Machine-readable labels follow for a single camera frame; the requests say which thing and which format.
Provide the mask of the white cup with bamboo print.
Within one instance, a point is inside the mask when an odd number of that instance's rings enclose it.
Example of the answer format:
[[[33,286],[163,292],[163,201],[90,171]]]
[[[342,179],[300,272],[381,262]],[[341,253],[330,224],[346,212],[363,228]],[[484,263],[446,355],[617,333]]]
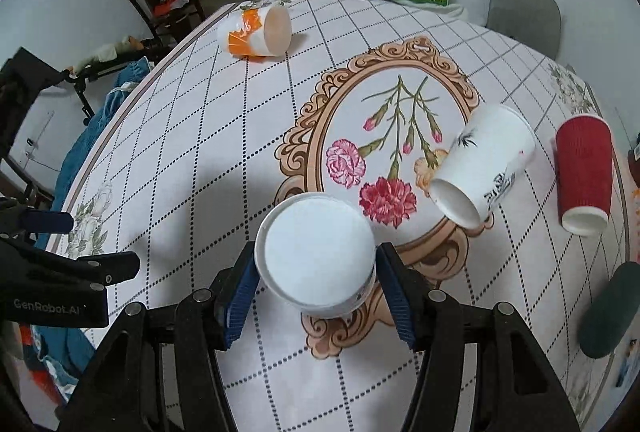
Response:
[[[320,318],[346,316],[363,304],[375,281],[374,257],[369,222],[324,192],[280,202],[260,223],[254,247],[268,289]]]

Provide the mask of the white cup with calligraphy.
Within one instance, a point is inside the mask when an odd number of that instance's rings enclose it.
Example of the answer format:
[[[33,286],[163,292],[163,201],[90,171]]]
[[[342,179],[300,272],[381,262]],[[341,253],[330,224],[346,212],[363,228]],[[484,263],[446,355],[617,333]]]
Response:
[[[536,137],[516,110],[483,104],[451,145],[428,193],[450,221],[474,230],[533,161]]]

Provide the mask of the dark green cup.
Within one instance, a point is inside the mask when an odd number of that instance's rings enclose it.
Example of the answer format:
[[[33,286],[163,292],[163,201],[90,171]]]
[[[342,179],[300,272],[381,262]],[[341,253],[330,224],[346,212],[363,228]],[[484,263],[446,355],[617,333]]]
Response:
[[[637,262],[623,263],[585,312],[577,334],[585,356],[607,356],[623,339],[638,312],[639,274]]]

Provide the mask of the red ribbed paper cup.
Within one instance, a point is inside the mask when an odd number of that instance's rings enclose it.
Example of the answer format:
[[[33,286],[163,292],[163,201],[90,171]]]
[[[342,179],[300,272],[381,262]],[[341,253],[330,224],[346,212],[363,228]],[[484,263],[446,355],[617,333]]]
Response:
[[[577,236],[602,234],[612,204],[610,127],[595,114],[575,114],[556,132],[554,156],[562,227]]]

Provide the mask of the orange and white cup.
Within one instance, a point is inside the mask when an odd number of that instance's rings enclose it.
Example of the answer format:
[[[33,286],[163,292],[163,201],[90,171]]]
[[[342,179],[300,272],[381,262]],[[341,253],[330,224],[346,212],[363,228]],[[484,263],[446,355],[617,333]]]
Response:
[[[236,57],[281,57],[292,41],[288,8],[279,3],[238,10],[217,28],[219,47]]]

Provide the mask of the dark wooden chair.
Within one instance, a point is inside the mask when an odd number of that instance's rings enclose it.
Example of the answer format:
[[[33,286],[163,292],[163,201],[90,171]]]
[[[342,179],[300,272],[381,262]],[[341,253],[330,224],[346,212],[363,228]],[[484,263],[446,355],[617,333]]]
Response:
[[[206,19],[200,0],[129,0],[160,45],[178,43],[193,29],[192,19]]]

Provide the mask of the floral patterned tablecloth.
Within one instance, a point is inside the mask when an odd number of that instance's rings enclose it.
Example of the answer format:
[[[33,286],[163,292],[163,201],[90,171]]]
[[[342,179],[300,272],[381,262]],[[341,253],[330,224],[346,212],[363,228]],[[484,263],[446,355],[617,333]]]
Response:
[[[383,1],[289,0],[293,37],[279,58],[218,43],[221,14],[191,34],[132,92],[68,192],[75,220],[51,251],[77,259],[130,250],[134,279],[108,290],[108,312],[175,304],[234,262],[279,204],[294,237],[339,256],[368,239],[463,304],[506,301],[522,315],[582,430],[597,429],[615,360],[582,354],[582,315],[629,258],[624,182],[604,233],[567,233],[553,140],[575,114],[597,114],[572,70],[487,28]],[[498,178],[497,207],[467,230],[428,188],[484,105],[532,128],[535,155]]]

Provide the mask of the grey chair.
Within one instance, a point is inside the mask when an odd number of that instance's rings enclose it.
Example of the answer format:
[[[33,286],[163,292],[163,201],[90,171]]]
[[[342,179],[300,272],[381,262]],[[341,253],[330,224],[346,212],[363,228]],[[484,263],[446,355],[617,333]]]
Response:
[[[558,57],[562,16],[555,0],[489,0],[486,27],[551,59]]]

